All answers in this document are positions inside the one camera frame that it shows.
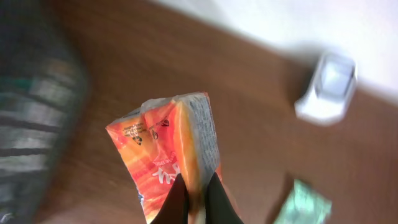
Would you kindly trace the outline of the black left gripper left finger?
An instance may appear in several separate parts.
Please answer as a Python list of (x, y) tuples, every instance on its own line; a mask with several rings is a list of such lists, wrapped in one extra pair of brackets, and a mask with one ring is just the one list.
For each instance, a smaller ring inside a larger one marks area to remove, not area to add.
[(189, 197), (181, 174), (176, 176), (165, 202), (151, 224), (187, 224)]

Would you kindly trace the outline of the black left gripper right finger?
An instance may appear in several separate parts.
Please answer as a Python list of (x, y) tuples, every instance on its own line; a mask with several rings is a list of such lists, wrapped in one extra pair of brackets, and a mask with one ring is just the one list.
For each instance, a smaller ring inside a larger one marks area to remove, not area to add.
[(243, 224), (217, 173), (213, 174), (206, 189), (205, 210), (206, 224)]

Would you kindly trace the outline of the orange tissue packet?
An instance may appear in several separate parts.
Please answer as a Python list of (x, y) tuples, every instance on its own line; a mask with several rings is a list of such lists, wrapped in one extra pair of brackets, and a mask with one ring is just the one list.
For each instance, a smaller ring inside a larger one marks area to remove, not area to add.
[(106, 130), (136, 185), (147, 223), (159, 213), (178, 174), (188, 192), (188, 223), (206, 223), (205, 194), (214, 173), (237, 213), (223, 184), (207, 93), (148, 100)]

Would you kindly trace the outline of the teal wet wipes pack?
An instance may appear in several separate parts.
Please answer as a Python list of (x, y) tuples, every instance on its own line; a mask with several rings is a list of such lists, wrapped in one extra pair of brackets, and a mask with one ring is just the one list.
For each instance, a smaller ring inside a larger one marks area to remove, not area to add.
[(332, 201), (301, 180), (294, 180), (294, 187), (284, 202), (274, 224), (324, 224), (331, 215)]

